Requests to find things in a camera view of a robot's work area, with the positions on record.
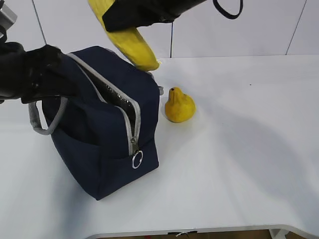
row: zipper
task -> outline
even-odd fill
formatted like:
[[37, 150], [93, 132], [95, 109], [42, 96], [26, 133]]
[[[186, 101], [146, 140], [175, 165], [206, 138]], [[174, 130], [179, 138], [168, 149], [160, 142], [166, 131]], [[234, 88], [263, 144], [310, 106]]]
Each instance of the zipper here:
[[79, 68], [81, 69], [81, 71], [84, 73], [84, 75], [88, 78], [88, 80], [90, 81], [90, 83], [93, 85], [98, 98], [104, 102], [107, 103], [107, 101], [103, 98], [103, 96], [101, 95], [101, 93], [99, 92], [99, 90], [97, 89], [97, 87], [95, 86], [95, 84], [92, 82], [92, 80], [90, 79], [90, 77], [86, 74], [86, 72], [82, 69], [82, 67], [84, 69], [86, 69], [88, 72], [90, 72], [93, 76], [95, 76], [97, 79], [99, 79], [100, 81], [102, 81], [107, 87], [110, 87], [114, 92], [116, 92], [116, 94], [120, 97], [122, 97], [125, 101], [130, 102], [134, 108], [134, 112], [135, 112], [135, 127], [134, 127], [134, 132], [132, 132], [132, 126], [131, 126], [131, 122], [130, 119], [127, 115], [127, 113], [125, 112], [124, 109], [122, 109], [119, 106], [116, 106], [117, 108], [119, 108], [123, 114], [124, 120], [125, 120], [125, 125], [126, 125], [126, 129], [127, 129], [127, 136], [128, 136], [128, 148], [129, 148], [129, 155], [133, 155], [133, 154], [137, 154], [140, 150], [139, 146], [138, 146], [138, 141], [139, 141], [139, 137], [140, 137], [140, 130], [141, 130], [141, 108], [139, 103], [137, 103], [135, 100], [133, 100], [132, 98], [130, 98], [128, 95], [126, 95], [123, 91], [121, 91], [119, 88], [117, 88], [116, 86], [114, 86], [111, 82], [109, 82], [107, 79], [105, 79], [102, 75], [100, 75], [96, 70], [94, 70], [91, 66], [89, 66], [88, 64], [86, 64], [82, 59], [80, 59], [79, 57], [77, 57], [76, 55], [70, 53], [68, 54], [69, 57], [71, 57], [79, 66]]

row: black glove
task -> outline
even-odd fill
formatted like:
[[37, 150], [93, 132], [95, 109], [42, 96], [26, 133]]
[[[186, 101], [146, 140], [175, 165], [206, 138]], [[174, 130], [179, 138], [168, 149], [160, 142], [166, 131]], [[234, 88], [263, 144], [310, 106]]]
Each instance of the black glove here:
[[[170, 23], [183, 12], [204, 1], [206, 0], [116, 0], [102, 18], [108, 32], [149, 26], [158, 22]], [[243, 9], [243, 0], [240, 0], [240, 10], [237, 15], [229, 14], [217, 0], [213, 0], [213, 3], [228, 19], [236, 19]]]

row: lunch bag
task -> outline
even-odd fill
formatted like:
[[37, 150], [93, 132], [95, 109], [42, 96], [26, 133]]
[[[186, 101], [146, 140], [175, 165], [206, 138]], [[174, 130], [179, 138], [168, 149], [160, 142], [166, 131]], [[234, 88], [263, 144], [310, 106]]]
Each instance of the lunch bag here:
[[59, 71], [78, 95], [42, 100], [47, 130], [36, 103], [29, 104], [30, 121], [38, 133], [52, 135], [89, 195], [100, 200], [159, 166], [154, 134], [160, 90], [150, 73], [97, 46], [62, 55]]

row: bag handle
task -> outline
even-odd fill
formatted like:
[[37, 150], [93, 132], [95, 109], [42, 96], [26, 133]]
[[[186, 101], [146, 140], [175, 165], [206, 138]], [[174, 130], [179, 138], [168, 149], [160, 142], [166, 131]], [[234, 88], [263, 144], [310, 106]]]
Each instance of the bag handle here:
[[61, 97], [61, 104], [56, 116], [54, 117], [52, 123], [48, 127], [48, 129], [43, 129], [41, 125], [40, 115], [38, 107], [36, 106], [36, 102], [32, 102], [29, 104], [29, 116], [30, 123], [33, 127], [33, 130], [41, 135], [50, 135], [53, 134], [56, 127], [60, 123], [63, 114], [65, 112], [66, 106], [68, 103], [68, 99], [66, 97]]

